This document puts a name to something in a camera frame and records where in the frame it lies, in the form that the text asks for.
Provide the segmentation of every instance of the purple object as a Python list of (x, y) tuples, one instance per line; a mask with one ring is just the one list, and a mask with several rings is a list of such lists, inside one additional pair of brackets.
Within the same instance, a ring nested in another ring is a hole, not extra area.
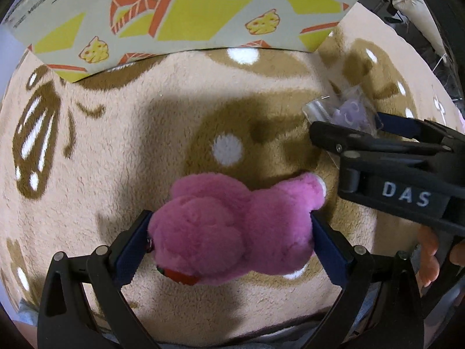
[(358, 131), (370, 130), (366, 109), (358, 99), (345, 101), (332, 115), (331, 123)]

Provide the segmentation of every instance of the white lettering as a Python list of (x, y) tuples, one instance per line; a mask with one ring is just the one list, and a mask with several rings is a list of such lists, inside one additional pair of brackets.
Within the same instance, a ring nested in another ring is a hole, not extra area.
[(420, 197), (419, 197), (421, 202), (417, 202), (417, 206), (420, 206), (420, 207), (428, 206), (428, 204), (430, 202), (429, 197), (431, 197), (430, 192), (421, 192)]
[(396, 184), (386, 181), (383, 187), (383, 196), (392, 197), (396, 193)]
[(407, 187), (399, 197), (399, 200), (406, 200), (408, 203), (412, 203), (412, 188)]

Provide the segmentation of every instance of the brown butterfly wing pattern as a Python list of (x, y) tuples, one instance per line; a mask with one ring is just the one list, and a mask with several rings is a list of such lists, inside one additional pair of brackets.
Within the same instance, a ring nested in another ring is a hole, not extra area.
[(50, 81), (39, 86), (23, 110), (12, 141), (18, 191), (40, 198), (47, 187), (60, 117), (61, 99)]

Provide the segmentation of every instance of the pink plush toy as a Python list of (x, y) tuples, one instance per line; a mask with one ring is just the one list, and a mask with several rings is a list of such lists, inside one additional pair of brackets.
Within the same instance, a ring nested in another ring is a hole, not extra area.
[(222, 174), (179, 179), (148, 226), (157, 268), (188, 285), (302, 269), (313, 254), (310, 212), (322, 207), (325, 188), (313, 173), (253, 192)]

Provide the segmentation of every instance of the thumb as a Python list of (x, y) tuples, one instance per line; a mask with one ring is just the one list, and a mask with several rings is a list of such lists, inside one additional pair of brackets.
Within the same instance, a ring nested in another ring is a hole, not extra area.
[(454, 265), (465, 266), (465, 241), (457, 244), (452, 251), (450, 251), (449, 260)]

